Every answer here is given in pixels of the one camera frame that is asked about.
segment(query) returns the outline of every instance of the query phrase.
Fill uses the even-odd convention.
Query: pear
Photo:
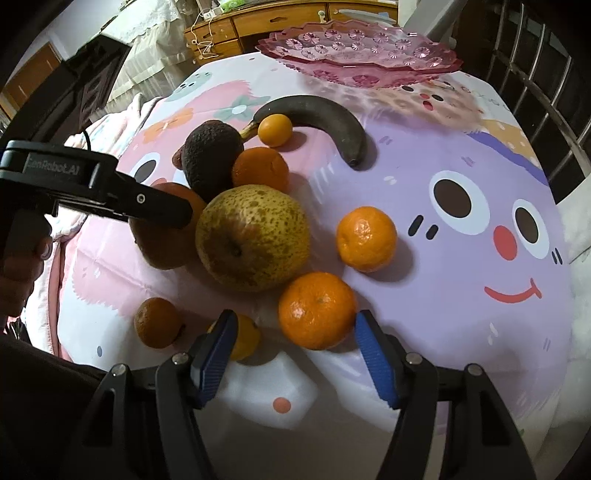
[[[222,192],[203,210],[195,245],[205,269],[222,285],[262,291],[289,280],[306,263],[310,230],[290,196],[244,185]]]

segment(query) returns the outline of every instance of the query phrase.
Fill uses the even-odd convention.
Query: wooden drawer
[[[340,10],[359,10],[362,12],[370,12],[373,14],[381,14],[386,12],[388,16],[396,22],[398,22],[398,9],[396,7],[391,6],[383,6],[382,5],[363,5],[363,4],[329,4],[329,16],[330,20],[340,20],[346,22],[347,20],[351,20],[351,17],[348,15],[339,13]]]
[[[265,8],[247,14],[236,15],[234,17],[234,26],[239,37],[281,31],[288,27],[300,27],[306,22],[320,22],[319,10],[324,11],[325,4]]]
[[[236,32],[234,32],[232,20],[225,18],[223,20],[212,22],[211,25],[206,24],[194,28],[191,32],[185,33],[185,37],[187,38],[187,42],[189,42],[189,46],[195,50],[195,45],[199,42],[212,41],[214,43],[222,43],[224,41],[233,40],[236,38]]]
[[[242,47],[240,46],[240,42],[238,40],[230,40],[225,41],[224,43],[218,43],[217,45],[214,45],[211,52],[217,54],[217,57],[212,57],[210,59],[200,59],[199,52],[196,51],[195,58],[197,59],[200,65],[205,65],[210,61],[226,59],[228,57],[233,57],[234,55],[241,55]]]

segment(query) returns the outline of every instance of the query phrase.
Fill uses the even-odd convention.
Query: orange
[[[258,344],[261,343],[261,331],[256,326],[256,323],[246,315],[237,313],[238,317],[238,336],[236,337],[236,343],[230,354],[230,360],[238,362],[251,356]],[[207,332],[211,332],[216,322],[213,322]]]
[[[130,218],[131,233],[149,265],[159,270],[182,267],[197,258],[195,228],[206,204],[199,195],[180,183],[169,181],[153,188],[188,200],[193,208],[191,221],[184,228],[177,229]]]
[[[357,302],[351,287],[332,273],[296,278],[279,299],[279,323],[296,345],[324,350],[341,343],[355,324]]]
[[[172,303],[153,297],[143,302],[135,312],[134,326],[145,345],[165,348],[174,342],[183,321]]]
[[[258,127],[258,136],[267,147],[280,147],[291,138],[293,125],[289,117],[275,113],[264,118]]]
[[[235,187],[267,185],[287,193],[290,169],[278,151],[268,147],[248,148],[234,162],[232,183]]]
[[[398,235],[393,221],[375,207],[349,212],[336,229],[341,260],[360,272],[375,272],[388,265],[396,251]]]

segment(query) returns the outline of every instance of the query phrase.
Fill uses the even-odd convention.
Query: cartoon tablecloth
[[[458,72],[395,90],[352,89],[260,54],[234,57],[199,69],[159,102],[119,169],[145,184],[186,183],[171,157],[191,130],[212,118],[239,129],[265,102],[299,93],[349,108],[371,152],[365,168],[353,171],[333,141],[311,128],[296,129],[282,148],[291,195],[310,221],[309,269],[341,276],[361,308],[432,363],[483,365],[534,455],[566,369],[569,268],[544,173],[488,84]],[[335,248],[339,220],[362,205],[389,214],[400,236],[394,262],[373,274],[345,267]],[[155,270],[125,223],[89,218],[67,252],[58,335],[76,362],[159,364],[224,308],[263,328],[260,350],[229,365],[217,398],[198,414],[221,478],[375,477],[397,413],[378,398],[352,339],[326,352],[290,345],[277,325],[280,289],[235,294],[199,263]],[[152,296],[171,300],[187,323],[162,351],[144,346],[132,322]],[[443,445],[442,428],[434,450]]]

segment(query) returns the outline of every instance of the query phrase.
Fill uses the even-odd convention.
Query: wooden cabinet
[[[185,37],[197,63],[203,65],[210,61],[251,52],[258,40],[265,38],[269,32],[301,27],[309,22],[350,20],[341,10],[387,13],[390,18],[398,20],[398,9],[395,6],[376,0],[343,0],[331,3],[317,0],[280,0],[239,8],[215,17],[211,22],[201,22],[186,30]],[[209,55],[203,55],[201,52],[205,49],[197,48],[197,44],[206,41],[214,44],[212,52],[216,53],[217,57],[203,58]]]
[[[6,84],[2,91],[2,103],[10,104],[14,111],[19,110],[59,64],[60,58],[51,44],[43,45]]]
[[[387,13],[390,18],[398,22],[398,10],[392,6],[382,5],[360,5],[360,4],[348,4],[348,3],[331,3],[329,4],[329,19],[347,21],[351,20],[351,17],[346,14],[340,13],[341,10],[359,10],[361,12],[370,12],[373,14]]]
[[[325,4],[265,8],[235,16],[234,26],[239,37],[276,32],[288,27],[300,27],[306,22],[319,22],[318,11],[324,9]]]
[[[204,41],[211,41],[213,43],[222,43],[236,38],[236,32],[232,25],[232,20],[224,18],[216,22],[204,25],[202,27],[194,28],[192,31],[185,33],[189,46],[196,50],[197,43]]]
[[[205,65],[214,60],[226,59],[228,57],[233,57],[234,55],[240,55],[242,53],[242,47],[240,46],[240,42],[238,40],[230,40],[225,41],[223,43],[218,43],[214,45],[211,49],[211,54],[217,55],[217,57],[212,57],[208,59],[200,59],[198,57],[199,52],[196,52],[197,55],[197,62],[200,65]]]

